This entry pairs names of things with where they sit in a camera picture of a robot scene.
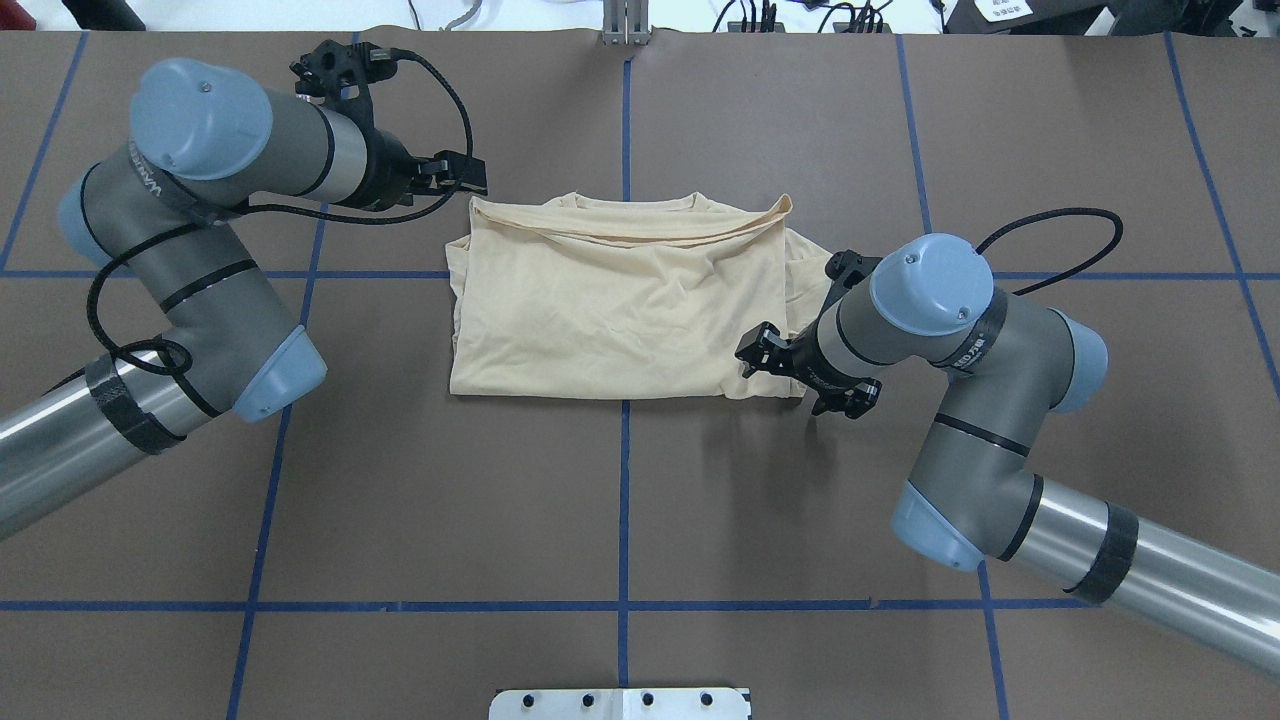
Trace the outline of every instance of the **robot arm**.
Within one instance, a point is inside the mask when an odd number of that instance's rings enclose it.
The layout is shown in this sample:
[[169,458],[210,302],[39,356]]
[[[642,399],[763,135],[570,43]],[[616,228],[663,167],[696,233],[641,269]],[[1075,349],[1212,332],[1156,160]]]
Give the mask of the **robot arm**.
[[[298,94],[324,105],[187,59],[143,76],[129,141],[73,184],[59,223],[99,266],[127,261],[173,327],[168,342],[137,350],[105,341],[109,352],[83,377],[0,420],[0,539],[227,410],[257,421],[324,379],[306,329],[227,224],[256,210],[250,193],[385,210],[413,195],[439,195],[438,205],[457,190],[484,192],[470,129],[466,155],[413,158],[374,126],[369,85],[394,76],[401,59],[421,60],[367,42],[321,44],[292,69]],[[347,87],[358,94],[346,99]]]
[[1083,406],[1107,350],[1065,314],[995,287],[954,236],[878,263],[837,256],[838,302],[794,341],[762,325],[737,356],[819,393],[814,414],[874,404],[872,378],[918,355],[951,383],[893,514],[909,547],[973,571],[983,556],[1048,575],[1082,601],[1121,607],[1280,678],[1280,577],[1024,468],[1048,411]]

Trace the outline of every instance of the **brown table surface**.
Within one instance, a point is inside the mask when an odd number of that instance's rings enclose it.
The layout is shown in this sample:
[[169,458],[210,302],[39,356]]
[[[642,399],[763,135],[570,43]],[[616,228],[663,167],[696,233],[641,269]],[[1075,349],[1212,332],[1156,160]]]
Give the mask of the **brown table surface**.
[[[138,76],[180,55],[287,90],[323,37],[0,33],[0,415],[100,352],[92,268],[54,210],[124,140]],[[794,228],[867,254],[1117,211],[1120,249],[1037,295],[1102,333],[1111,370],[1029,465],[1280,569],[1280,42],[361,40],[449,78],[498,201],[787,192]],[[380,124],[460,147],[448,99],[404,73],[374,88]],[[0,716],[461,720],[499,688],[727,684],[760,720],[1280,717],[1280,688],[1215,652],[899,543],[888,519],[945,387],[923,363],[886,373],[858,423],[771,400],[453,397],[442,246],[463,202],[394,228],[238,231],[329,379],[0,544]],[[988,258],[1018,287],[1106,237],[1061,220]],[[165,324],[127,277],[104,316],[120,338]]]

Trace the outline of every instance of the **black band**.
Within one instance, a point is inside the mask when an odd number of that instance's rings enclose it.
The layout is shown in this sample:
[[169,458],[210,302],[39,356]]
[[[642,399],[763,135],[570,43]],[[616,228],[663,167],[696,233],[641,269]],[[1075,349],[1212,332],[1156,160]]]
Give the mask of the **black band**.
[[980,363],[996,345],[996,337],[998,337],[1000,331],[1004,329],[1005,318],[1007,315],[1009,296],[1005,295],[1005,291],[997,287],[996,293],[991,297],[991,305],[987,306],[987,311],[978,318],[977,323],[973,324],[973,329],[969,331],[969,337],[960,343],[960,347],[957,347],[956,351],[948,355],[945,360],[929,364],[934,368],[948,368],[963,373],[972,373],[973,368]]
[[858,348],[854,347],[854,343],[849,342],[849,337],[845,336],[845,328],[840,327],[840,313],[836,313],[835,322],[836,322],[836,332],[840,333],[840,342],[845,343],[845,347],[847,347],[849,351],[854,354],[854,357],[858,357],[859,360],[867,363],[868,365],[878,365],[881,368],[888,368],[890,365],[892,365],[892,363],[877,363],[870,357],[867,357],[861,352],[858,352]]
[[178,178],[152,165],[146,155],[138,150],[138,145],[133,142],[132,137],[129,138],[128,149],[129,167],[133,168],[133,174],[142,183],[142,188],[154,195],[160,202],[164,202],[174,213],[179,213],[188,220],[204,227],[218,225],[241,217],[241,213],[237,210],[201,200],[187,190],[184,184],[178,182]]
[[323,183],[324,179],[326,177],[329,177],[329,170],[333,169],[333,155],[337,151],[337,142],[338,142],[333,137],[333,124],[329,123],[329,118],[324,114],[324,110],[321,110],[320,106],[317,106],[317,105],[311,105],[311,106],[316,109],[316,113],[320,113],[320,119],[324,120],[324,129],[325,129],[325,133],[329,137],[329,152],[326,152],[325,156],[324,156],[324,169],[321,169],[320,174],[316,176],[316,182],[311,183],[302,192],[294,192],[293,193],[294,196],[298,196],[298,197],[301,197],[303,195],[307,195],[308,192],[315,192],[315,188],[320,187],[320,183]]
[[252,270],[256,266],[257,263],[252,260],[241,260],[239,263],[232,263],[230,265],[219,268],[197,281],[187,283],[182,288],[174,291],[174,293],[170,295],[169,297],[165,297],[163,301],[160,301],[160,310],[163,313],[168,313],[169,310],[177,307],[179,302],[187,300],[192,295],[196,295],[202,290],[215,286],[232,275],[238,275],[244,270]]
[[1084,578],[1068,592],[1084,602],[1106,602],[1133,566],[1133,552],[1138,548],[1138,516],[1126,507],[1107,503],[1107,534],[1102,547]]
[[88,231],[88,236],[93,238],[93,245],[96,245],[97,249],[101,250],[104,255],[111,258],[111,254],[108,252],[105,247],[102,247],[101,242],[99,242],[97,234],[93,233],[92,225],[88,224],[88,213],[84,210],[84,187],[88,184],[88,176],[93,174],[93,170],[96,170],[97,167],[101,164],[102,163],[93,163],[93,167],[90,168],[87,173],[84,173],[83,178],[81,178],[81,222],[84,223],[84,229]]
[[1034,475],[1034,482],[1032,483],[1032,498],[1027,502],[1027,511],[1023,512],[1023,521],[1018,524],[1018,532],[1014,533],[1014,539],[1009,541],[1009,547],[1005,552],[1000,553],[1001,562],[1009,562],[1012,560],[1014,553],[1018,548],[1023,546],[1023,541],[1027,539],[1027,533],[1032,529],[1032,523],[1036,521],[1036,511],[1039,510],[1041,497],[1044,496],[1044,478]]
[[841,373],[818,347],[818,323],[810,323],[791,341],[791,369],[801,383],[822,393],[846,392],[863,382]]
[[970,425],[969,423],[965,423],[964,420],[960,420],[957,418],[952,418],[951,415],[943,415],[942,413],[938,413],[937,415],[933,416],[933,421],[943,424],[948,428],[955,428],[961,433],[969,433],[978,439],[984,439],[991,445],[1002,447],[1010,452],[1016,452],[1023,457],[1027,457],[1028,455],[1032,454],[1032,448],[1027,447],[1020,442],[1011,441],[1005,436],[997,436],[996,433],[979,428],[978,425]]
[[[160,356],[160,363],[165,368],[178,366],[173,361],[173,357],[169,357],[169,351],[160,348],[156,351],[156,355]],[[209,415],[210,418],[216,418],[223,414],[221,410],[210,405],[210,402],[205,400],[205,396],[200,395],[200,391],[197,391],[196,387],[191,384],[191,380],[187,379],[187,373],[178,373],[177,375],[173,375],[173,382],[178,383],[178,387],[182,388],[182,392],[187,393],[187,400],[189,400],[191,404],[198,407],[200,411],[204,413],[205,415]]]
[[187,439],[165,429],[155,415],[143,413],[115,372],[115,360],[104,355],[84,366],[84,382],[97,409],[124,439],[147,455],[160,455]]

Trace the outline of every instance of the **metal bracket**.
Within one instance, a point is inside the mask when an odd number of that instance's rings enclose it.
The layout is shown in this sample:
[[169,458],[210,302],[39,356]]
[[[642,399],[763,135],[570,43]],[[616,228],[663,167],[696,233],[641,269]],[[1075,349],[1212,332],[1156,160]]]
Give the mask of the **metal bracket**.
[[649,0],[604,0],[605,45],[648,45],[650,35]]
[[750,720],[745,688],[502,691],[489,720]]

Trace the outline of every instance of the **metal plate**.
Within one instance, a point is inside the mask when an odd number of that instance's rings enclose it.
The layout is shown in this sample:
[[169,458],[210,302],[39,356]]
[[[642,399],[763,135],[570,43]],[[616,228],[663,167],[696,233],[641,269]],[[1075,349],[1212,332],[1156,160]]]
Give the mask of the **metal plate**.
[[750,720],[751,692],[735,688],[503,691],[489,720]]

